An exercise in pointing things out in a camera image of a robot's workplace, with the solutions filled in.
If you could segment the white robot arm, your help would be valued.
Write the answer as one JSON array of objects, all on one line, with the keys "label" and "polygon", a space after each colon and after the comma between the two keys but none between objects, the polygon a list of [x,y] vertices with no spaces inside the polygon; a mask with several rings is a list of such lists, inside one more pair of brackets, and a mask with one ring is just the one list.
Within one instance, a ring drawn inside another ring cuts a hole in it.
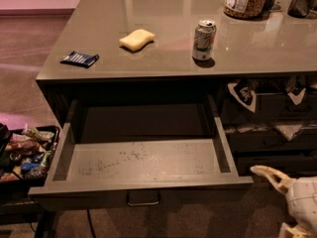
[{"label": "white robot arm", "polygon": [[268,166],[253,166],[250,170],[266,178],[285,196],[288,212],[296,224],[282,223],[278,238],[317,238],[317,177],[291,178]]}]

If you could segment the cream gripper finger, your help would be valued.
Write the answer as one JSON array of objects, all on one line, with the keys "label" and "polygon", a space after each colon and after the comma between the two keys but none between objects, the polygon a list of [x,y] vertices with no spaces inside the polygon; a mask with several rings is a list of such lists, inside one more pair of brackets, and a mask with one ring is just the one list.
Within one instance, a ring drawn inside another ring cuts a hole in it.
[{"label": "cream gripper finger", "polygon": [[268,166],[255,165],[250,167],[250,170],[254,174],[266,178],[275,189],[282,179],[290,179],[285,173]]}]

